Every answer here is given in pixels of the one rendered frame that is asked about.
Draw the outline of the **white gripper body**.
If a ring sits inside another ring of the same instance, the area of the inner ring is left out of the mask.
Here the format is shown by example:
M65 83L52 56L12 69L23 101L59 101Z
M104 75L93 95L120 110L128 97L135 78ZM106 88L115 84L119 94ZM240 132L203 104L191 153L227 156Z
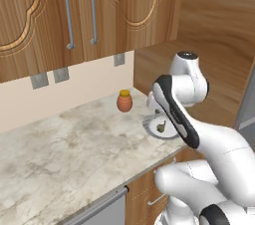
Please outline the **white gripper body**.
M146 105L150 110L154 111L155 113L160 113L160 106L154 99L152 92L149 92L148 94Z

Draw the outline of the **grey round plate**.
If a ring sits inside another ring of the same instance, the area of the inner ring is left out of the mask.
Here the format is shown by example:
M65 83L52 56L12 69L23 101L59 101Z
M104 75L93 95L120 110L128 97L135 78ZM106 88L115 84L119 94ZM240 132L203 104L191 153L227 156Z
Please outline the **grey round plate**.
M164 132L158 132L156 130L156 127L160 123L164 122L166 122ZM162 112L147 115L142 121L142 126L149 135L158 139L171 140L178 136L178 133L174 128L173 124L171 123L169 118Z

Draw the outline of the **brown jar with yellow lid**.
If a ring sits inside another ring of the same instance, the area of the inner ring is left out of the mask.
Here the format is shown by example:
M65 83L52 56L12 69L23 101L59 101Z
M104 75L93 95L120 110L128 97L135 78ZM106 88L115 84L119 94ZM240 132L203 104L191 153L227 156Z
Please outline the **brown jar with yellow lid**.
M117 100L117 106L118 109L123 113L127 113L131 110L132 98L129 90L120 90L120 94Z

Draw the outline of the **grey fridge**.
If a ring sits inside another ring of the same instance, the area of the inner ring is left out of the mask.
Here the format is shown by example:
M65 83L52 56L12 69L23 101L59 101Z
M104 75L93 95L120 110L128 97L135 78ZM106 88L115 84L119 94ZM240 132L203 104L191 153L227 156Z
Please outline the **grey fridge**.
M255 66L248 80L243 100L235 120L235 128L255 150Z

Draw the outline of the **wooden drawer front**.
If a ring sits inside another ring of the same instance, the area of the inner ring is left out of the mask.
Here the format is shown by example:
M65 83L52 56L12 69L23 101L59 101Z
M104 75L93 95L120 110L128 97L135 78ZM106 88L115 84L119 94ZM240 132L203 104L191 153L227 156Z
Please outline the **wooden drawer front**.
M147 204L148 201L153 202L161 196L154 183L153 172L156 169L172 163L174 159L180 162L203 158L204 156L198 151L187 147L175 153L172 157L161 161L157 166L131 182L127 186L129 192L126 198L126 225L153 225L157 216L164 210L167 203L166 196L153 205Z

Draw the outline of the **wooden cupboard door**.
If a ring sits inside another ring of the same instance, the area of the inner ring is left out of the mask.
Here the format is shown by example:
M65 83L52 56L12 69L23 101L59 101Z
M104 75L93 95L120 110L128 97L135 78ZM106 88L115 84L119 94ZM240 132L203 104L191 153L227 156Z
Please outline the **wooden cupboard door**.
M84 60L78 0L69 0L76 47L68 50L65 0L0 0L0 83Z
M181 0L96 0L98 42L92 45L91 0L79 0L85 60L172 41Z

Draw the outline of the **tall wooden cabinet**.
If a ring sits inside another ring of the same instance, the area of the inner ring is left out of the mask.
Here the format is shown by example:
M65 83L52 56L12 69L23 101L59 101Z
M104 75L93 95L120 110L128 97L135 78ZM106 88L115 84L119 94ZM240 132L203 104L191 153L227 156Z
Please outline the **tall wooden cabinet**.
M210 83L195 118L232 126L255 61L255 0L182 0L177 39L134 53L134 86L148 94L173 55L191 51Z

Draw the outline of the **grey wall socket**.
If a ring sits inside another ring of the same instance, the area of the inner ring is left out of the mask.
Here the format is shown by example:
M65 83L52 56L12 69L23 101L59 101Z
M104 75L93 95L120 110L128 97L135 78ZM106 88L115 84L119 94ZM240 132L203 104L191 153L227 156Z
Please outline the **grey wall socket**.
M116 54L114 55L114 66L121 66L125 63L125 54L121 53L121 54Z
M53 74L54 74L54 79L56 84L67 81L70 78L68 68L61 68L58 70L54 70Z
M32 88L34 90L47 87L49 85L48 76L46 73L40 73L30 77Z

